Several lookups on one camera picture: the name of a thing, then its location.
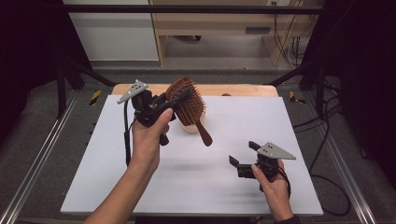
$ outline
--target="gray floor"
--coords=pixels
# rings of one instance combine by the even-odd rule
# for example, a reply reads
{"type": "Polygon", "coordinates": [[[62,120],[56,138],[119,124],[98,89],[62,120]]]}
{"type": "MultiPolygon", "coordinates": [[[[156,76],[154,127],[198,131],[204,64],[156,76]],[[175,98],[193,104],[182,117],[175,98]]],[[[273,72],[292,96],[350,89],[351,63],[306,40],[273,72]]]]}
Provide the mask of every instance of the gray floor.
{"type": "MultiPolygon", "coordinates": [[[[136,78],[147,83],[170,83],[180,76],[190,76],[197,83],[250,83],[262,84],[274,80],[287,73],[291,67],[282,64],[273,67],[265,52],[260,38],[241,37],[202,37],[196,42],[192,37],[175,36],[170,38],[165,65],[155,63],[94,63],[97,72],[116,82],[133,82],[136,78]]],[[[64,125],[49,154],[40,176],[21,208],[19,223],[26,218],[39,218],[30,223],[55,223],[54,220],[82,220],[59,212],[64,200],[64,191],[70,186],[86,144],[90,140],[90,132],[99,118],[106,95],[111,88],[98,84],[95,80],[85,77],[87,84],[83,91],[78,92],[76,105],[69,120],[64,125]],[[96,105],[89,105],[93,92],[101,90],[96,105]]],[[[331,83],[338,85],[336,78],[328,77],[331,83]]],[[[292,124],[299,124],[312,119],[315,114],[309,104],[298,104],[290,101],[290,91],[294,91],[297,99],[309,100],[311,91],[301,92],[293,78],[277,88],[284,98],[292,124]]],[[[326,98],[332,95],[327,92],[326,98]]],[[[0,150],[0,209],[5,210],[17,192],[35,156],[46,140],[57,113],[56,83],[32,90],[28,105],[21,114],[8,140],[0,150]]],[[[350,168],[364,200],[368,203],[376,223],[396,223],[396,192],[384,177],[375,161],[361,156],[359,143],[350,131],[346,118],[335,114],[330,119],[331,137],[340,150],[347,166],[350,168]]],[[[322,140],[320,128],[296,133],[297,140],[309,166],[322,140]]],[[[321,151],[313,174],[330,178],[340,186],[342,178],[334,166],[329,145],[321,151]]],[[[318,189],[322,206],[334,212],[346,209],[346,200],[340,190],[321,179],[313,178],[318,189]]],[[[348,214],[338,217],[325,213],[323,217],[302,217],[304,223],[361,223],[358,217],[358,206],[354,206],[348,214]]],[[[263,223],[271,223],[266,218],[263,223]]]]}

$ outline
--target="cable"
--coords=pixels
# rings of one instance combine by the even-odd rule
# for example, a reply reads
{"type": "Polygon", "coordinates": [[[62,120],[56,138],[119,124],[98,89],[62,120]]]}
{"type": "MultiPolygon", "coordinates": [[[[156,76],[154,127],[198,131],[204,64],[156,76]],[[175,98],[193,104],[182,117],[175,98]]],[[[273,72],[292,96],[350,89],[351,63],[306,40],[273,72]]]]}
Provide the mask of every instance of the cable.
{"type": "Polygon", "coordinates": [[[277,171],[279,172],[280,175],[282,175],[282,177],[285,179],[286,183],[288,184],[288,194],[289,194],[289,198],[291,195],[291,185],[290,185],[290,181],[288,179],[288,176],[286,175],[285,170],[282,167],[277,167],[277,171]]]}
{"type": "MultiPolygon", "coordinates": [[[[341,105],[336,105],[333,109],[339,108],[338,110],[336,110],[336,111],[334,111],[334,112],[332,112],[332,113],[330,113],[330,111],[329,111],[329,118],[331,118],[332,116],[334,116],[334,115],[336,115],[338,112],[340,112],[340,111],[341,111],[340,107],[341,107],[341,105]]],[[[320,117],[316,117],[315,119],[312,119],[312,120],[309,120],[309,121],[312,121],[312,122],[313,122],[313,121],[318,120],[318,119],[320,119],[320,117]]],[[[314,126],[311,126],[311,127],[309,127],[309,128],[306,128],[306,129],[303,129],[303,130],[300,130],[300,131],[294,131],[294,132],[295,132],[295,133],[306,132],[306,131],[309,131],[309,130],[311,130],[311,129],[314,129],[314,128],[316,128],[316,127],[322,125],[323,123],[324,123],[324,121],[321,121],[320,123],[318,123],[318,124],[316,124],[316,125],[314,125],[314,126]]]]}
{"type": "Polygon", "coordinates": [[[254,223],[257,224],[257,223],[259,223],[261,220],[262,220],[262,217],[259,217],[259,218],[257,218],[257,219],[254,221],[254,223]]]}
{"type": "Polygon", "coordinates": [[[289,52],[289,55],[288,55],[288,56],[289,56],[289,62],[291,62],[291,58],[290,58],[290,47],[288,47],[288,52],[289,52]]]}
{"type": "Polygon", "coordinates": [[[346,196],[347,207],[346,207],[346,211],[343,212],[343,213],[336,213],[336,212],[330,211],[329,209],[327,209],[327,208],[321,206],[321,208],[323,209],[323,211],[325,211],[325,212],[327,212],[327,213],[329,213],[329,214],[332,214],[332,215],[334,215],[334,216],[339,216],[339,217],[341,217],[341,216],[345,216],[346,214],[348,214],[349,211],[350,211],[350,208],[351,208],[351,201],[349,200],[349,197],[347,196],[347,193],[346,193],[339,185],[337,185],[335,182],[333,182],[333,181],[330,180],[329,178],[324,177],[324,176],[322,176],[322,175],[312,175],[312,174],[311,174],[311,173],[312,173],[312,169],[313,169],[315,163],[317,162],[318,155],[320,154],[321,150],[323,149],[324,143],[326,142],[327,136],[329,135],[329,131],[330,131],[330,122],[329,122],[329,116],[328,116],[328,113],[327,113],[327,111],[328,111],[328,106],[329,106],[329,104],[330,104],[330,101],[332,101],[332,100],[334,100],[334,99],[337,99],[337,98],[338,98],[337,95],[334,96],[334,97],[332,97],[332,98],[330,98],[330,99],[328,100],[326,106],[325,106],[325,111],[326,111],[326,113],[325,113],[324,115],[325,115],[325,121],[326,121],[326,125],[327,125],[326,133],[325,133],[324,136],[323,136],[323,140],[322,140],[322,142],[320,143],[318,152],[317,152],[317,154],[315,155],[315,158],[314,158],[314,160],[312,161],[311,166],[309,167],[308,172],[309,172],[309,174],[310,174],[311,177],[321,178],[321,179],[324,179],[324,180],[330,182],[331,184],[335,185],[335,186],[336,186],[337,188],[339,188],[339,189],[343,192],[343,194],[346,196]]]}
{"type": "Polygon", "coordinates": [[[334,87],[326,78],[324,78],[324,86],[326,91],[334,91],[332,94],[337,95],[341,93],[341,90],[339,88],[334,87]]]}
{"type": "MultiPolygon", "coordinates": [[[[329,111],[326,111],[326,113],[329,113],[329,114],[330,114],[329,118],[330,118],[331,116],[335,115],[337,112],[339,112],[339,111],[336,111],[336,112],[333,112],[333,113],[332,113],[332,111],[333,111],[335,108],[339,107],[339,106],[340,106],[340,104],[335,105],[335,106],[333,106],[329,111]]],[[[313,119],[311,119],[311,120],[309,120],[309,121],[303,122],[303,123],[301,123],[301,124],[293,125],[292,127],[293,127],[293,129],[298,128],[298,127],[302,127],[302,126],[305,126],[305,125],[307,125],[307,124],[313,123],[314,121],[316,121],[316,120],[318,120],[318,119],[320,119],[320,117],[314,117],[313,119]]]]}
{"type": "MultiPolygon", "coordinates": [[[[294,22],[294,20],[295,20],[296,17],[297,17],[297,15],[294,15],[293,18],[291,19],[291,22],[290,22],[290,24],[289,24],[289,27],[288,27],[288,29],[286,29],[286,35],[289,34],[289,31],[290,31],[290,29],[291,29],[291,26],[293,25],[293,22],[294,22]]],[[[292,65],[292,62],[289,61],[289,59],[286,57],[286,53],[285,53],[285,51],[284,51],[284,46],[283,46],[283,44],[282,44],[282,41],[280,40],[279,33],[277,32],[277,14],[274,14],[274,29],[275,29],[275,30],[274,30],[274,40],[275,40],[276,46],[277,46],[277,48],[279,49],[280,53],[282,54],[283,59],[286,61],[286,63],[292,65]]]]}
{"type": "Polygon", "coordinates": [[[303,43],[303,42],[305,42],[305,41],[309,38],[309,36],[311,36],[311,34],[312,34],[312,32],[313,32],[313,29],[312,29],[312,31],[311,31],[311,34],[309,34],[309,35],[307,36],[306,39],[301,40],[301,37],[302,37],[302,36],[304,35],[304,33],[309,29],[309,27],[311,27],[311,26],[312,26],[313,24],[315,24],[315,22],[317,21],[317,20],[312,19],[312,15],[309,15],[309,19],[311,20],[311,22],[309,23],[309,25],[305,27],[305,29],[301,32],[300,35],[294,36],[293,39],[292,39],[292,42],[291,42],[291,49],[292,49],[293,56],[295,57],[295,63],[291,63],[290,54],[289,54],[289,62],[290,62],[292,65],[295,65],[295,66],[297,66],[297,67],[300,66],[300,64],[298,63],[298,59],[302,59],[302,58],[304,57],[304,53],[299,53],[300,44],[303,43]]]}
{"type": "Polygon", "coordinates": [[[337,183],[335,183],[334,181],[330,180],[330,179],[327,178],[327,177],[324,177],[323,175],[311,175],[311,177],[320,178],[320,179],[323,179],[323,180],[326,180],[326,181],[330,182],[331,184],[335,185],[338,189],[340,189],[341,192],[342,192],[342,193],[345,195],[345,197],[346,197],[346,203],[347,203],[347,205],[346,205],[346,211],[345,211],[345,212],[342,212],[342,213],[335,213],[335,212],[330,211],[329,209],[327,209],[327,208],[321,206],[321,208],[323,209],[323,211],[325,211],[325,212],[327,212],[327,213],[329,213],[329,214],[332,214],[332,215],[334,215],[334,216],[337,216],[337,217],[346,216],[346,215],[349,213],[349,211],[350,211],[350,209],[351,209],[351,206],[352,206],[352,203],[351,203],[351,201],[349,200],[349,197],[347,196],[347,193],[346,193],[339,185],[337,185],[337,183]]]}
{"type": "Polygon", "coordinates": [[[124,132],[124,143],[125,143],[125,162],[126,165],[129,165],[129,162],[131,161],[131,128],[132,125],[134,124],[134,122],[136,121],[136,119],[134,119],[134,121],[132,121],[131,125],[129,125],[128,127],[128,101],[126,100],[124,103],[124,128],[125,128],[125,132],[124,132]]]}
{"type": "Polygon", "coordinates": [[[316,18],[316,15],[309,15],[309,20],[318,21],[318,19],[316,18]]]}

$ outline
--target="white tabletop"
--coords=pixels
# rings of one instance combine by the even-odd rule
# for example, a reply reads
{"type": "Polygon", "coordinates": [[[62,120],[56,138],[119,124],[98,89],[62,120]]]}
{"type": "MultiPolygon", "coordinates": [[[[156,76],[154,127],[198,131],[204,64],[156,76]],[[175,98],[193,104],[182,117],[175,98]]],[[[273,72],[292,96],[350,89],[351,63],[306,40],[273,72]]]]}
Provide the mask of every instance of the white tabletop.
{"type": "MultiPolygon", "coordinates": [[[[123,105],[110,95],[68,191],[61,212],[91,213],[112,190],[126,169],[123,105]]],[[[204,96],[206,129],[213,144],[185,133],[170,122],[169,144],[161,148],[161,162],[134,215],[147,216],[260,216],[270,214],[255,179],[240,178],[229,163],[232,155],[251,164],[256,153],[248,141],[272,142],[297,157],[284,161],[291,183],[290,203],[298,215],[322,215],[283,99],[280,97],[204,96]]],[[[132,120],[134,109],[129,108],[132,120]]]]}

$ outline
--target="hand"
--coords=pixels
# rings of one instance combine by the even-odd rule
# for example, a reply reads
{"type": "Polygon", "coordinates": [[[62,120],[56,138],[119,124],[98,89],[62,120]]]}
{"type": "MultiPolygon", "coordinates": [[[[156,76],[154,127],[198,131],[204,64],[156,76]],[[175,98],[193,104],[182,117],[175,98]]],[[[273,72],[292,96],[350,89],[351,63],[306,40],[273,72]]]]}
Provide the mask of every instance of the hand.
{"type": "MultiPolygon", "coordinates": [[[[278,160],[278,166],[284,169],[282,160],[278,160]]],[[[251,169],[256,179],[262,185],[265,198],[276,222],[293,217],[294,214],[291,211],[289,202],[288,184],[283,176],[277,174],[274,182],[270,183],[262,170],[255,164],[251,165],[251,169]]]]}
{"type": "Polygon", "coordinates": [[[143,126],[139,121],[134,123],[131,162],[143,165],[143,167],[148,165],[152,173],[158,168],[160,163],[160,135],[168,132],[168,123],[172,115],[172,108],[166,109],[149,128],[143,126]]]}

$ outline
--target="hairbrush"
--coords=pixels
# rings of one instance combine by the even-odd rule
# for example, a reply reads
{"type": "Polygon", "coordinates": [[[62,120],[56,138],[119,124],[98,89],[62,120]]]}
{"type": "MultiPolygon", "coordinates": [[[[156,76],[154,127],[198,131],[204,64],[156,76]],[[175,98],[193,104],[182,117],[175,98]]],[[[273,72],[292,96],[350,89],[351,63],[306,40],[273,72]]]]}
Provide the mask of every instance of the hairbrush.
{"type": "Polygon", "coordinates": [[[181,103],[175,113],[184,126],[196,125],[204,144],[209,147],[213,142],[212,137],[200,121],[205,113],[205,103],[192,80],[188,77],[178,79],[166,90],[166,99],[178,97],[186,89],[190,89],[191,97],[181,103]]]}

